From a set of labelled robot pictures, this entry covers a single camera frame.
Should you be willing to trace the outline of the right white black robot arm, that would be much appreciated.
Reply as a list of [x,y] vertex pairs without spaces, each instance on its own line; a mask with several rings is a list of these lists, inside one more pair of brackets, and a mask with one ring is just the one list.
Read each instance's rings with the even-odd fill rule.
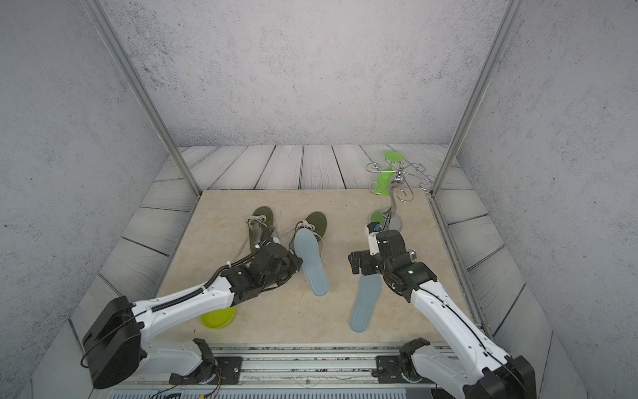
[[436,383],[454,398],[535,398],[536,375],[523,356],[512,357],[488,338],[454,303],[436,274],[405,247],[394,230],[369,240],[348,256],[353,274],[380,274],[386,285],[419,310],[455,353],[452,360],[433,344],[415,339],[400,353],[406,380]]

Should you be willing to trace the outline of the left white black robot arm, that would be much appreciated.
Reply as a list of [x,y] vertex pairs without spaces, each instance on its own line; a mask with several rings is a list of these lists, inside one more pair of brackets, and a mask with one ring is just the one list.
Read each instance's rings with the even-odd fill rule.
[[207,384],[219,364],[207,342],[163,346],[159,334],[201,315],[230,309],[286,284],[302,259],[281,245],[268,228],[254,251],[218,268],[206,282],[155,299],[112,299],[82,339],[86,368],[95,389],[107,389],[137,372],[168,373],[174,386]]

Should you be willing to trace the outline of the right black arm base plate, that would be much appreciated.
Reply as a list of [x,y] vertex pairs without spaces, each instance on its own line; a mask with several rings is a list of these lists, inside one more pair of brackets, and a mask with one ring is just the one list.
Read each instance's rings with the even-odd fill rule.
[[382,355],[375,358],[372,377],[379,383],[420,383],[419,377],[405,354]]

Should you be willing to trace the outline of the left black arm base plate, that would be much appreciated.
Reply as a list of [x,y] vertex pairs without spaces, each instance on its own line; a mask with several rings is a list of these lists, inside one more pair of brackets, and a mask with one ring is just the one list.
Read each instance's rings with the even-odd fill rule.
[[242,357],[216,357],[214,362],[204,360],[187,376],[172,373],[170,385],[238,385],[241,377]]

